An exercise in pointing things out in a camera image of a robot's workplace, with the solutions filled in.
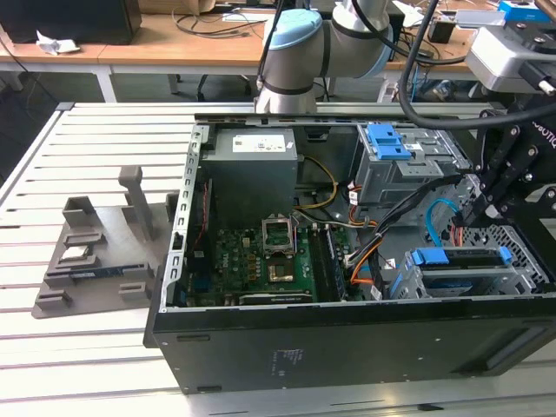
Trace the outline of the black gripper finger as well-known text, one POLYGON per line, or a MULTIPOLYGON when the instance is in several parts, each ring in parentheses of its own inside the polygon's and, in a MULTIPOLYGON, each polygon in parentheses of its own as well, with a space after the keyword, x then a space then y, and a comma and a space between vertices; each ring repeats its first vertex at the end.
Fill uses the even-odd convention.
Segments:
POLYGON ((465 226, 487 226, 509 211, 515 184, 537 159, 539 150, 518 125, 478 131, 480 165, 476 169, 480 193, 461 211, 465 226))
POLYGON ((515 227, 541 224, 543 221, 555 223, 555 185, 544 185, 535 190, 508 190, 497 202, 487 206, 486 216, 512 223, 515 227))

